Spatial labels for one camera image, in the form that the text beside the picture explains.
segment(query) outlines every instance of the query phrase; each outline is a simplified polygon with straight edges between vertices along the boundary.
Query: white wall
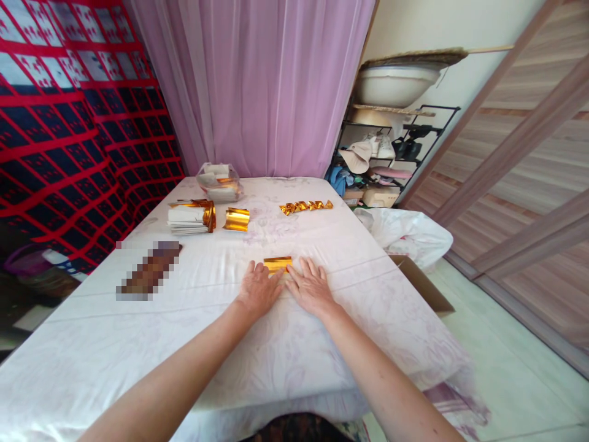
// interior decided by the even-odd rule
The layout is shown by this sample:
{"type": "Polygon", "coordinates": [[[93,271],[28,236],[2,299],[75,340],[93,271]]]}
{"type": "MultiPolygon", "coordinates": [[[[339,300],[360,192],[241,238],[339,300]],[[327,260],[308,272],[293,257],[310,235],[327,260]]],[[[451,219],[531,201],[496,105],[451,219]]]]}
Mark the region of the white wall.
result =
{"type": "MultiPolygon", "coordinates": [[[[363,61],[413,50],[462,46],[465,49],[515,43],[543,0],[380,0],[363,61]]],[[[437,85],[416,102],[438,106],[460,106],[454,124],[497,68],[505,52],[472,54],[451,66],[437,85]]],[[[448,114],[438,111],[434,118],[418,123],[441,126],[448,114]]],[[[452,127],[445,132],[447,136],[452,127]]],[[[423,150],[431,145],[429,138],[423,150]]],[[[436,146],[440,147],[443,139],[436,146]]],[[[395,168],[412,168],[397,163],[395,168]]]]}

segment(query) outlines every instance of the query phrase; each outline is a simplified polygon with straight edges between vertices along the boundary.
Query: hand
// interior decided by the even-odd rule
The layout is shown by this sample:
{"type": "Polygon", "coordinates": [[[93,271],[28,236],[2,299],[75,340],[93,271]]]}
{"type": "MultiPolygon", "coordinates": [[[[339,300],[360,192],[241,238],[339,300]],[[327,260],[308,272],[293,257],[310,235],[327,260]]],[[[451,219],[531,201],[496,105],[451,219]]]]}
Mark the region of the hand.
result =
{"type": "Polygon", "coordinates": [[[268,278],[269,272],[268,267],[262,263],[256,265],[254,261],[250,261],[236,298],[237,302],[253,314],[255,320],[270,311],[283,287],[278,281],[284,269],[278,270],[271,278],[268,278]]]}
{"type": "Polygon", "coordinates": [[[302,308],[321,319],[322,315],[337,306],[327,285],[327,274],[323,267],[315,267],[311,258],[301,258],[299,262],[302,274],[288,266],[294,281],[287,281],[287,287],[302,308]]]}

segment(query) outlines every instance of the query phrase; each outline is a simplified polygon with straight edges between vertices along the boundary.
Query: bed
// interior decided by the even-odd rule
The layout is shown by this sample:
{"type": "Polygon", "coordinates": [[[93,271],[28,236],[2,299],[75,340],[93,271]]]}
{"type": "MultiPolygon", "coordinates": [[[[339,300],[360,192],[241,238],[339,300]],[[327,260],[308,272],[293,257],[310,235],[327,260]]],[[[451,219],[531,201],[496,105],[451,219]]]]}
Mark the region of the bed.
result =
{"type": "MultiPolygon", "coordinates": [[[[242,184],[242,200],[217,205],[212,234],[175,237],[166,225],[167,204],[205,197],[194,177],[184,179],[0,366],[0,439],[76,439],[223,312],[250,260],[287,255],[325,266],[335,299],[421,390],[445,382],[474,400],[466,351],[327,181],[251,178],[242,184]],[[288,217],[280,211],[281,204],[300,200],[331,200],[334,208],[288,217]],[[248,232],[221,228],[228,206],[250,211],[248,232]],[[117,287],[154,243],[178,240],[179,262],[152,300],[117,301],[117,287]]],[[[296,411],[342,422],[368,407],[321,323],[284,290],[174,439],[239,440],[296,411]]]]}

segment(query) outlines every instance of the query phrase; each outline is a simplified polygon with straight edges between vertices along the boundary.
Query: pink curtain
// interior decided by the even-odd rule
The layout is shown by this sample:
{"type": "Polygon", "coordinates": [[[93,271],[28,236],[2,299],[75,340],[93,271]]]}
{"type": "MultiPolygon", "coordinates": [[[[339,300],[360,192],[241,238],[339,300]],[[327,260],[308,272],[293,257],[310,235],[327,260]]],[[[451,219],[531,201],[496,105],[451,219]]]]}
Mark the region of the pink curtain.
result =
{"type": "Polygon", "coordinates": [[[190,174],[322,177],[374,0],[131,0],[190,174]]]}

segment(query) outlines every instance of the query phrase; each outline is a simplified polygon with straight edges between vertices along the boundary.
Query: red and blue fabric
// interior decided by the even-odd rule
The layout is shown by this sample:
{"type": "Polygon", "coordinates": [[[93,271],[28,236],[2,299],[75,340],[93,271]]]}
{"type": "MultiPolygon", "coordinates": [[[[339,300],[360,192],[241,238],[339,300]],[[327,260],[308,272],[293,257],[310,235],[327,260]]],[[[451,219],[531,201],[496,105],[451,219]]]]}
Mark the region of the red and blue fabric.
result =
{"type": "Polygon", "coordinates": [[[0,220],[93,270],[184,178],[121,0],[0,0],[0,220]]]}

